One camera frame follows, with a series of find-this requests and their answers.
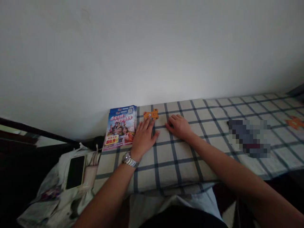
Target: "dark shirt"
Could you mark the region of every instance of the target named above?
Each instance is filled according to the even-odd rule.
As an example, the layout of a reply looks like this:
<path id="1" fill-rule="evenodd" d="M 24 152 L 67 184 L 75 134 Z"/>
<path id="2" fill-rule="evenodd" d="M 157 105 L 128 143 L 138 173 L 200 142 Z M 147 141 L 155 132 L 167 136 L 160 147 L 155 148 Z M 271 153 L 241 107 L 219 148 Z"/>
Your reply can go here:
<path id="1" fill-rule="evenodd" d="M 227 225 L 207 212 L 186 206 L 171 206 L 162 213 L 145 221 L 140 228 L 161 227 L 216 227 L 228 228 Z"/>

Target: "orange cartoon sticker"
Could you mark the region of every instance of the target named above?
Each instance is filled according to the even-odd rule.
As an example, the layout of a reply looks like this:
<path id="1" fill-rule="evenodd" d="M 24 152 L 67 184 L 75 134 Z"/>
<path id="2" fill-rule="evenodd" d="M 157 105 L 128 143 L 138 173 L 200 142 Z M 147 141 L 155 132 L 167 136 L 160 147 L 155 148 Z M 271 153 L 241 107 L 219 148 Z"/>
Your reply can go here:
<path id="1" fill-rule="evenodd" d="M 299 127 L 304 128 L 304 123 L 298 117 L 291 116 L 291 120 L 285 120 L 285 121 L 290 127 L 292 127 L 295 130 L 298 130 Z"/>
<path id="2" fill-rule="evenodd" d="M 154 118 L 154 119 L 158 119 L 158 109 L 153 109 L 152 112 L 144 112 L 143 117 L 144 118 L 151 117 L 151 118 Z"/>

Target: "checkered mattress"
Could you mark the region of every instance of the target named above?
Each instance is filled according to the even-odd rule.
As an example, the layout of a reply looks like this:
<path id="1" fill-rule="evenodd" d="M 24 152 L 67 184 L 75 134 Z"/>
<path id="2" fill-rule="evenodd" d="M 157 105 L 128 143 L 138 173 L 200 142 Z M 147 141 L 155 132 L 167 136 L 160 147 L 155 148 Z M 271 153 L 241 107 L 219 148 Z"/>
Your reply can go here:
<path id="1" fill-rule="evenodd" d="M 167 131 L 165 122 L 172 114 L 185 117 L 192 130 L 209 144 L 242 163 L 264 180 L 304 167 L 304 130 L 286 124 L 296 116 L 304 120 L 304 104 L 287 94 L 266 94 L 224 99 L 196 99 L 137 108 L 137 121 L 143 113 L 158 109 L 156 144 L 144 155 L 128 187 L 128 194 L 162 195 L 198 193 L 218 178 L 193 148 Z M 251 158 L 228 142 L 227 120 L 267 120 L 271 126 L 268 143 L 270 158 Z M 95 191 L 98 191 L 121 163 L 130 146 L 101 154 Z"/>

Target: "black phone screen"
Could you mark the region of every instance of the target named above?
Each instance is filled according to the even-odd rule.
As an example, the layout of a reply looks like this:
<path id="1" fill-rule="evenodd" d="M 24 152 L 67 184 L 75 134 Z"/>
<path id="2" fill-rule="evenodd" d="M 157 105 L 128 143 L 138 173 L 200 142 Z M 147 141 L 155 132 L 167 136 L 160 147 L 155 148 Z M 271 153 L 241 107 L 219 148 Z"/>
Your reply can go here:
<path id="1" fill-rule="evenodd" d="M 85 156 L 71 159 L 69 173 L 67 175 L 66 189 L 74 188 L 82 184 L 84 164 Z"/>

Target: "wristwatch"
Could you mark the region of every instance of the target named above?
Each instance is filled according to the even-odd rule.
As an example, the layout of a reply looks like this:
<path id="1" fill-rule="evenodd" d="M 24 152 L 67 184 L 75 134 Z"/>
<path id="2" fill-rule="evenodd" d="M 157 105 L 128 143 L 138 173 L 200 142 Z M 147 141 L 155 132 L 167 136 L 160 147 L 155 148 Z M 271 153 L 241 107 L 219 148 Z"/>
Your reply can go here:
<path id="1" fill-rule="evenodd" d="M 139 166 L 139 162 L 134 161 L 131 157 L 130 157 L 130 151 L 127 151 L 122 159 L 123 163 L 126 163 L 129 166 L 132 166 L 134 168 L 137 168 Z"/>

